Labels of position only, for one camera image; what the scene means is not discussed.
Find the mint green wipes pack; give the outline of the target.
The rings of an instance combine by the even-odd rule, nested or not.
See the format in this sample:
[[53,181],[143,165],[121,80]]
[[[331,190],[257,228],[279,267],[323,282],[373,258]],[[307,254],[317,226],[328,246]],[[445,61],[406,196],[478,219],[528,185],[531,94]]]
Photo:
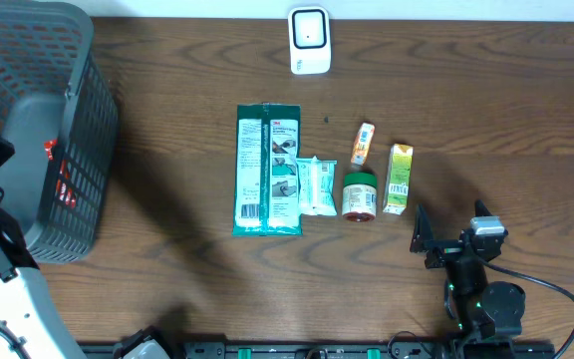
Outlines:
[[336,216],[333,199],[336,161],[298,159],[299,208],[304,215]]

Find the white jar green lid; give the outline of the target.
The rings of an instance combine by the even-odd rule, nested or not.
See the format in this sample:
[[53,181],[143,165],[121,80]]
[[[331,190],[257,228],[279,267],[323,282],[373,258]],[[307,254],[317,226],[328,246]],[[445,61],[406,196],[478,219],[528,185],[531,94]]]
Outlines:
[[369,222],[377,215],[377,179],[369,173],[344,176],[342,217],[351,222]]

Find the red sachet packet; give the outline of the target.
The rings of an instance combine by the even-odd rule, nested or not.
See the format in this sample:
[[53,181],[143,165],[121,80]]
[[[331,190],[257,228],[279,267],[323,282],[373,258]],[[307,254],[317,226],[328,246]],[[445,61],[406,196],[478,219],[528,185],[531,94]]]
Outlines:
[[[53,149],[57,143],[57,140],[51,140],[44,143],[44,150],[50,162],[55,158]],[[69,180],[71,178],[71,174],[69,172],[69,164],[66,160],[62,160],[59,168],[59,174],[61,177],[57,180],[56,196],[58,200],[62,201],[66,206],[75,208],[77,206],[76,194],[73,189],[63,181],[63,179]]]

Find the green yellow juice carton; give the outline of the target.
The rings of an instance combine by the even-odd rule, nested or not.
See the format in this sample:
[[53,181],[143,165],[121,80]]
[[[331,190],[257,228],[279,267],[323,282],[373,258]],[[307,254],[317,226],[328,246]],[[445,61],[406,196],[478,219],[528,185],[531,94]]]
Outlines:
[[414,148],[394,144],[389,155],[389,165],[384,195],[383,212],[401,215],[408,203],[411,167]]

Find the small orange box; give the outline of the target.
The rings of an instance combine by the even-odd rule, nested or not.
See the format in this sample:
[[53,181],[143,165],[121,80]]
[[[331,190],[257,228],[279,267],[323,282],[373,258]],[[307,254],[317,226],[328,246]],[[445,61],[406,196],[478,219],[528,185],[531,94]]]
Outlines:
[[368,158],[371,143],[375,133],[375,126],[371,123],[362,123],[356,134],[350,162],[355,166],[363,166]]

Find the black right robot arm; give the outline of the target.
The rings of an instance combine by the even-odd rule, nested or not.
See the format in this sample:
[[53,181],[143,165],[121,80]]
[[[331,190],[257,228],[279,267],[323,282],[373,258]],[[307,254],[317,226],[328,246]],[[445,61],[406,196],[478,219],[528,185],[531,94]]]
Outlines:
[[433,358],[514,359],[513,338],[522,332],[525,292],[506,281],[490,282],[485,267],[501,254],[508,231],[482,201],[457,239],[437,239],[422,206],[416,210],[410,252],[426,256],[427,269],[446,272],[445,307],[460,332],[431,351]]

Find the green 3M package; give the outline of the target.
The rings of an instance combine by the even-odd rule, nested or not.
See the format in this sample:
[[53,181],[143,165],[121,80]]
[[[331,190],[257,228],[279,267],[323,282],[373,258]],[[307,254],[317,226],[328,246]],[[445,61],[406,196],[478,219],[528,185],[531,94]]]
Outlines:
[[301,107],[237,107],[234,236],[300,235]]

